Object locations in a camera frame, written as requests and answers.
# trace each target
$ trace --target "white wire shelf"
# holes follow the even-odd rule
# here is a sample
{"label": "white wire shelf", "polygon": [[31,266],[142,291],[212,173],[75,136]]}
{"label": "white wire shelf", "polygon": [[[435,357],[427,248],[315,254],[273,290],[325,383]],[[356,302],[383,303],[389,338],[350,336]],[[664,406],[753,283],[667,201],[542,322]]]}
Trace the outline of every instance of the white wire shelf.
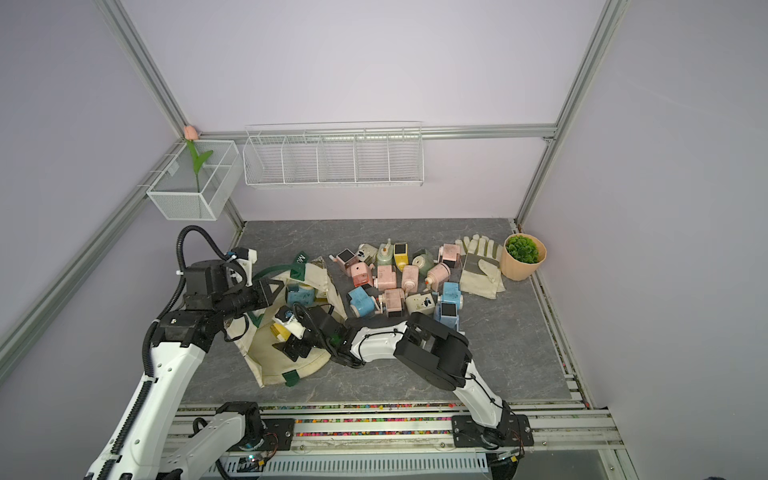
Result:
{"label": "white wire shelf", "polygon": [[373,187],[424,183],[419,124],[246,127],[246,184],[254,188]]}
{"label": "white wire shelf", "polygon": [[243,174],[234,141],[198,140],[194,144],[198,153],[214,151],[197,179],[192,155],[184,147],[147,189],[149,198],[168,220],[216,220]]}

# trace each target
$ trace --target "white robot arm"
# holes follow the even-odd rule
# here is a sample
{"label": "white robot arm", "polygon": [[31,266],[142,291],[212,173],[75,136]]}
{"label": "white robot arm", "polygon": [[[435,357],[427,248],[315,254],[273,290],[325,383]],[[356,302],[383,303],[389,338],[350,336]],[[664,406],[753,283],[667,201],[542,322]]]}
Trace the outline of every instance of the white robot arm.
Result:
{"label": "white robot arm", "polygon": [[[204,235],[219,260],[186,267],[184,237],[192,230]],[[234,445],[244,450],[267,446],[263,443],[269,441],[270,433],[260,418],[258,405],[228,402],[209,424],[202,425],[204,428],[197,431],[195,425],[196,435],[187,444],[161,458],[184,391],[214,337],[224,331],[224,322],[266,308],[281,292],[282,282],[252,278],[242,262],[233,261],[255,259],[255,253],[242,250],[225,255],[205,230],[189,226],[181,231],[177,241],[183,274],[179,287],[147,331],[142,349],[144,374],[118,427],[88,469],[86,480],[197,480]],[[185,286],[185,310],[171,311]],[[353,368],[377,359],[398,359],[427,382],[456,394],[472,415],[480,446],[496,449],[510,445],[513,435],[519,438],[511,430],[514,413],[478,373],[468,340],[461,333],[421,313],[407,318],[378,315],[348,319],[345,325],[331,313],[321,306],[307,309],[294,304],[292,308],[280,308],[275,320],[301,334],[291,335],[275,347],[294,361],[306,357],[313,347],[324,348],[332,361]]]}

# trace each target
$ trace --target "black mounting plate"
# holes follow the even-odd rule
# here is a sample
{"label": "black mounting plate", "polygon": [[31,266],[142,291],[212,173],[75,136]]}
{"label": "black mounting plate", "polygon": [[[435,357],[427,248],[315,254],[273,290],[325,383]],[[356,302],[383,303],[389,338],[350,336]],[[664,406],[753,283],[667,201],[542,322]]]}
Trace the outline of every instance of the black mounting plate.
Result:
{"label": "black mounting plate", "polygon": [[[290,450],[290,443],[293,441],[293,426],[296,424],[295,419],[265,419],[261,418],[266,425],[264,430],[264,442],[259,445],[256,450],[259,452],[272,452],[275,449],[275,437],[274,435],[268,435],[274,433],[277,435],[277,451]],[[230,452],[243,452],[243,450],[233,447]]]}
{"label": "black mounting plate", "polygon": [[[511,415],[508,421],[511,424],[509,429],[520,436],[523,446],[533,446],[533,433],[528,417],[516,414]],[[473,422],[471,415],[454,415],[451,417],[451,427],[453,428],[453,444],[457,447],[488,448],[488,445],[481,438],[484,427]],[[520,445],[520,440],[510,433],[502,444],[500,446],[515,447]]]}

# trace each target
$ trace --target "pink pencil sharpener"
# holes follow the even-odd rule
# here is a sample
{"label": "pink pencil sharpener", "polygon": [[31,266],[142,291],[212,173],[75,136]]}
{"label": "pink pencil sharpener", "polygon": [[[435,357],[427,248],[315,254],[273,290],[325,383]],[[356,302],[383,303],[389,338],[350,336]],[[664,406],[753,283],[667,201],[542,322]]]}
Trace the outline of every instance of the pink pencil sharpener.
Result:
{"label": "pink pencil sharpener", "polygon": [[438,291],[443,282],[451,277],[451,269],[444,263],[438,263],[429,272],[424,279],[426,286],[433,291]]}
{"label": "pink pencil sharpener", "polygon": [[419,268],[416,265],[405,265],[402,268],[402,280],[400,281],[402,291],[408,295],[416,293],[416,287],[419,286]]}
{"label": "pink pencil sharpener", "polygon": [[373,280],[373,286],[381,291],[397,288],[397,275],[395,275],[392,265],[376,267],[376,278]]}
{"label": "pink pencil sharpener", "polygon": [[355,263],[358,263],[360,259],[357,258],[357,255],[349,251],[349,248],[348,248],[344,250],[342,253],[339,253],[338,255],[333,257],[333,261],[339,264],[339,267],[341,267],[341,270],[343,270],[347,276],[352,276],[352,273],[349,271],[349,268]]}
{"label": "pink pencil sharpener", "polygon": [[462,248],[455,243],[444,243],[438,252],[438,262],[455,268],[462,259]]}
{"label": "pink pencil sharpener", "polygon": [[386,308],[387,316],[404,316],[402,303],[405,299],[406,295],[401,289],[392,288],[379,295],[379,304]]}
{"label": "pink pencil sharpener", "polygon": [[349,268],[349,276],[352,277],[352,283],[355,284],[355,288],[363,285],[373,286],[373,273],[371,269],[373,264],[366,265],[363,262],[354,263]]}

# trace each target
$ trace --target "yellow pencil sharpener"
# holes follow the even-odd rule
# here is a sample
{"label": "yellow pencil sharpener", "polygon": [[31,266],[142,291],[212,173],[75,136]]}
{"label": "yellow pencil sharpener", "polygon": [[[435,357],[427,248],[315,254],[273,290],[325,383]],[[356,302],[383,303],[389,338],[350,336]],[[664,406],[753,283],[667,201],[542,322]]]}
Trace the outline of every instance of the yellow pencil sharpener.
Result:
{"label": "yellow pencil sharpener", "polygon": [[402,272],[402,269],[408,265],[408,244],[395,243],[395,265]]}

